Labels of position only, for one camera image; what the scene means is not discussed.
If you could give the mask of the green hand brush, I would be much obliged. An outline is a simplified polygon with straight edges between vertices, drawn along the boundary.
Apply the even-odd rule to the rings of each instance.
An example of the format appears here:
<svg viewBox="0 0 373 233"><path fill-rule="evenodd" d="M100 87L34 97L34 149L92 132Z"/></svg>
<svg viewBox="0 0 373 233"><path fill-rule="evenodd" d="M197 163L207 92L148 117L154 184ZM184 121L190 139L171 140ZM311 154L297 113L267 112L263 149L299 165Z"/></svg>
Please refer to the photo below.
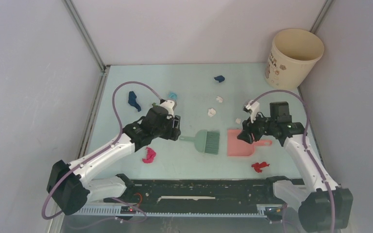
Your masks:
<svg viewBox="0 0 373 233"><path fill-rule="evenodd" d="M192 142L195 150L200 153L218 155L220 147L220 132L199 130L194 136L179 136L179 140Z"/></svg>

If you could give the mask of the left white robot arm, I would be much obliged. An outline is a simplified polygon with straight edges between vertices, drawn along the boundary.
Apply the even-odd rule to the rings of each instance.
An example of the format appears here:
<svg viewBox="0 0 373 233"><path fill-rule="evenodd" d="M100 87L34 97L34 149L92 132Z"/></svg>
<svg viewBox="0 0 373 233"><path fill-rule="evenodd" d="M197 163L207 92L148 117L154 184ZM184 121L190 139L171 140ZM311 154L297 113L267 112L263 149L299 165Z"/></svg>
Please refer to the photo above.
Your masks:
<svg viewBox="0 0 373 233"><path fill-rule="evenodd" d="M67 216L88 202L118 198L129 202L134 196L132 181L124 174L96 179L114 162L148 146L154 139L178 140L181 117L171 115L164 107L152 107L146 116L126 125L110 142L91 154L66 163L56 162L51 169L47 192Z"/></svg>

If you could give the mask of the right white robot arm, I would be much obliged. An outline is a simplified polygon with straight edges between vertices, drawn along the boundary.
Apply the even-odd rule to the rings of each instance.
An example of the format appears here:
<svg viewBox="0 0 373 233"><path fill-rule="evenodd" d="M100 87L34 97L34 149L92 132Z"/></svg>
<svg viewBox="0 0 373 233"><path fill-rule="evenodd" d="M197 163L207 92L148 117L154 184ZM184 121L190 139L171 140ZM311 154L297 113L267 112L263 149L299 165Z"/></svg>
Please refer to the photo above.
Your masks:
<svg viewBox="0 0 373 233"><path fill-rule="evenodd" d="M308 233L347 228L353 195L316 159L305 127L292 121L289 104L270 103L270 116L264 116L259 108L259 102L254 100L243 108L250 117L243 121L237 138L251 144L263 136L274 137L292 158L305 184L305 190L301 190L285 177L272 177L271 185L263 189L264 199L270 203L281 199L295 209L302 228Z"/></svg>

